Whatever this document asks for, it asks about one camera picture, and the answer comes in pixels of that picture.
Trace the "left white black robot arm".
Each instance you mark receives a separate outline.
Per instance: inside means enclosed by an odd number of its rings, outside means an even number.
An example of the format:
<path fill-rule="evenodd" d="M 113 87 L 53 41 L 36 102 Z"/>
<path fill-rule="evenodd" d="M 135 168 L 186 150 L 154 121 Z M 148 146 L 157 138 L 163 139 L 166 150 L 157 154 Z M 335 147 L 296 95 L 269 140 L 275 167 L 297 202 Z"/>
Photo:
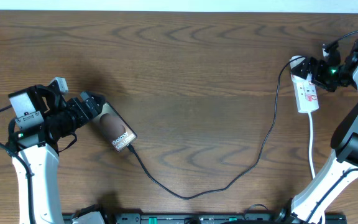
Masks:
<path fill-rule="evenodd" d="M 20 223 L 63 223 L 58 189 L 61 138 L 102 112 L 103 95 L 83 91 L 79 98 L 65 100 L 64 80 L 34 85 L 11 93 L 9 101 L 16 118 L 11 121 L 7 146 L 19 187 Z"/>

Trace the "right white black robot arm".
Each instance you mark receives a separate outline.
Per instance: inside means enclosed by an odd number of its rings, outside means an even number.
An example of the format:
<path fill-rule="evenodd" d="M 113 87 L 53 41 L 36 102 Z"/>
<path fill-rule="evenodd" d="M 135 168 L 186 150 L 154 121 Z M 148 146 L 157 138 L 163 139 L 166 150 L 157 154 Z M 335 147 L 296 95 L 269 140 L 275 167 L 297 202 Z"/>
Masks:
<path fill-rule="evenodd" d="M 315 88 L 334 92 L 338 87 L 353 86 L 358 94 L 358 39 L 349 55 L 341 60 L 339 42 L 323 46 L 323 59 L 294 56 L 289 61 L 300 113 L 318 108 Z M 358 102 L 336 128 L 331 152 L 323 168 L 275 216 L 275 223 L 323 223 L 324 212 L 336 197 L 358 178 Z"/>

